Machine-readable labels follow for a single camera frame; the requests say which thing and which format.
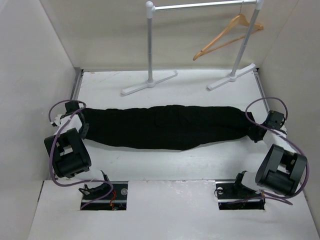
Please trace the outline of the black trousers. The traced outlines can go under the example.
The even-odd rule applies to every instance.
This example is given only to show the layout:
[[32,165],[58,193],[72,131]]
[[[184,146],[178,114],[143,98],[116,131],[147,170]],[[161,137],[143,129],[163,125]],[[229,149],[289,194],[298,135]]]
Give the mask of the black trousers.
[[252,113],[231,106],[166,105],[150,108],[86,108],[86,138],[112,147],[193,149],[249,137]]

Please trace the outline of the wooden clothes hanger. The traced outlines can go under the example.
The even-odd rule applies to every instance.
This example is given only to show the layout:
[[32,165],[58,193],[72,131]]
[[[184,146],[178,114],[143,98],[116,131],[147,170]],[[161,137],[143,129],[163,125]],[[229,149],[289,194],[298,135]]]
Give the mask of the wooden clothes hanger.
[[246,35],[242,35],[240,37],[237,37],[233,40],[227,41],[222,45],[219,45],[217,47],[212,48],[213,45],[215,45],[218,41],[220,41],[223,37],[225,37],[231,30],[236,28],[237,26],[242,26],[242,27],[249,27],[250,22],[247,20],[244,14],[239,13],[236,15],[229,23],[228,25],[220,32],[212,41],[210,41],[205,47],[203,47],[199,52],[197,52],[194,57],[193,61],[197,60],[198,58],[209,54],[215,50],[218,50],[220,48],[223,48],[227,45],[230,45],[236,41],[239,41],[241,39],[244,39]]

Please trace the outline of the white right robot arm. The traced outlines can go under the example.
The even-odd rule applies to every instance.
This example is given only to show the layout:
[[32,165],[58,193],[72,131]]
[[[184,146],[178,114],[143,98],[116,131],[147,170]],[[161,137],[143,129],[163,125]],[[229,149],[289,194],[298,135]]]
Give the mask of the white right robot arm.
[[285,140],[284,123],[284,114],[269,111],[261,126],[250,127],[249,138],[255,143],[263,141],[269,150],[256,172],[243,171],[237,175],[231,189],[236,197],[243,198],[250,190],[269,190],[285,197],[296,193],[308,160]]

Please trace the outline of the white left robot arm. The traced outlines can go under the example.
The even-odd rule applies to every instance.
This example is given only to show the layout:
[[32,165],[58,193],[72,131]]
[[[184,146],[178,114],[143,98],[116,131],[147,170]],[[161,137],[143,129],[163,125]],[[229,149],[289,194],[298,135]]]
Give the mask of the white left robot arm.
[[82,193],[88,195],[95,191],[100,199],[112,195],[113,185],[106,174],[103,179],[80,180],[75,183],[62,183],[58,179],[72,179],[81,173],[87,173],[92,166],[89,153],[84,145],[89,124],[83,110],[86,104],[79,100],[62,100],[55,103],[48,112],[48,120],[56,132],[44,139],[49,156],[49,174],[59,187],[71,187],[84,184]]

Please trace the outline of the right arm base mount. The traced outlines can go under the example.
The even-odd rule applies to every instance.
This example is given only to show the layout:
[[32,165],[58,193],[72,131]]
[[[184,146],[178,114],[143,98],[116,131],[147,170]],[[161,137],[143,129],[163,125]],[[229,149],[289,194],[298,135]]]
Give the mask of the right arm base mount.
[[265,203],[261,193],[242,185],[244,174],[238,173],[235,179],[215,182],[214,195],[219,210],[264,210]]

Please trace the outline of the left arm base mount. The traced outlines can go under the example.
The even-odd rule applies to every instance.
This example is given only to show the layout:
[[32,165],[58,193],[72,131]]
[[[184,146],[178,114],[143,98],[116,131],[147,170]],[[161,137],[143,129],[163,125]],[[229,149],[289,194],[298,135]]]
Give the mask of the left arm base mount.
[[82,194],[81,211],[125,211],[127,209],[128,181],[85,183],[78,190]]

